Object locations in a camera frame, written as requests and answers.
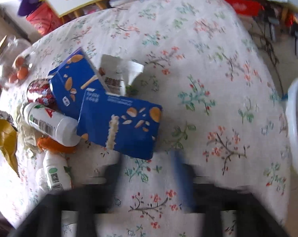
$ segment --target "red and white can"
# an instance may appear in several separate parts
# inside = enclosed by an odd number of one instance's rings
[[[37,79],[31,82],[27,88],[27,100],[45,106],[53,105],[56,100],[50,90],[49,79]]]

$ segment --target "floral tablecloth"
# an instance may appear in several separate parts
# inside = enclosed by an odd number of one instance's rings
[[[140,0],[80,17],[36,42],[35,68],[21,87],[3,91],[0,110],[25,100],[28,84],[46,77],[76,48],[95,66],[102,54],[145,66],[137,98],[164,112],[154,156],[125,157],[113,214],[100,216],[99,236],[196,236],[200,218],[184,214],[170,150],[220,186],[248,186],[279,222],[289,198],[289,147],[284,112],[270,73],[234,10],[224,0]],[[17,151],[20,178],[0,154],[0,211],[14,226],[38,203],[35,173],[44,154]],[[68,156],[75,184],[91,182],[118,153],[82,140]],[[233,212],[223,212],[226,235]],[[75,224],[64,224],[72,236]]]

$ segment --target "white bottle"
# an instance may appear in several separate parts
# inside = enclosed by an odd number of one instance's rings
[[[64,146],[76,146],[81,139],[77,135],[78,121],[76,119],[67,117],[40,103],[31,102],[22,106],[21,114],[27,124]]]
[[[68,169],[66,158],[61,154],[55,154],[46,150],[42,163],[49,190],[63,191],[72,188],[70,175],[66,172]]]

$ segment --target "egg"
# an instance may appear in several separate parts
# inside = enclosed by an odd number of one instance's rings
[[[12,75],[9,76],[9,83],[13,84],[17,80],[17,74],[13,73]]]
[[[19,71],[17,71],[17,78],[19,80],[25,79],[28,75],[28,68],[26,67],[21,67]]]
[[[18,57],[15,61],[15,66],[17,68],[21,67],[24,64],[25,59],[23,57]]]

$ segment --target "white label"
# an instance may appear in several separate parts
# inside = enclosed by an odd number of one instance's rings
[[[67,97],[63,97],[62,101],[63,101],[63,104],[64,104],[66,107],[70,105],[70,101],[69,101],[69,99],[68,99]]]
[[[48,134],[56,139],[56,130],[60,121],[65,115],[58,113],[44,105],[37,104],[34,106],[28,116],[28,122],[42,133]]]

